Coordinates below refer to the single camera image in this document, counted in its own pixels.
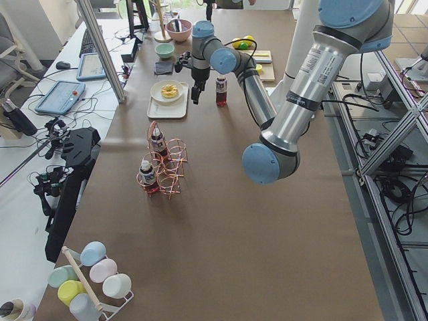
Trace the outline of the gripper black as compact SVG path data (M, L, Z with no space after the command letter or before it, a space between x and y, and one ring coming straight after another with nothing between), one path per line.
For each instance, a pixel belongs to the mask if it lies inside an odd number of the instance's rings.
M204 0L206 4L206 20L211 21L213 12L213 0ZM193 104L199 103L201 92L205 91L206 81L209 79L211 66L207 60L196 58L191 52L185 51L176 60L174 70L180 73L183 68L191 70L191 77L195 84L191 88L191 100Z

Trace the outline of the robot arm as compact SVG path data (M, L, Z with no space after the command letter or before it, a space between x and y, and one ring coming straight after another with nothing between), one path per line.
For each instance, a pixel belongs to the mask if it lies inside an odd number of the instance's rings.
M256 183L273 183L297 171L298 140L346 58L389 47L394 7L393 1L304 1L288 56L288 66L298 70L277 85L278 104L266 92L254 59L223 44L210 21L193 25L192 50L180 55L175 67L191 70L194 103L211 70L235 75L261 130L259 142L243 153L245 173Z

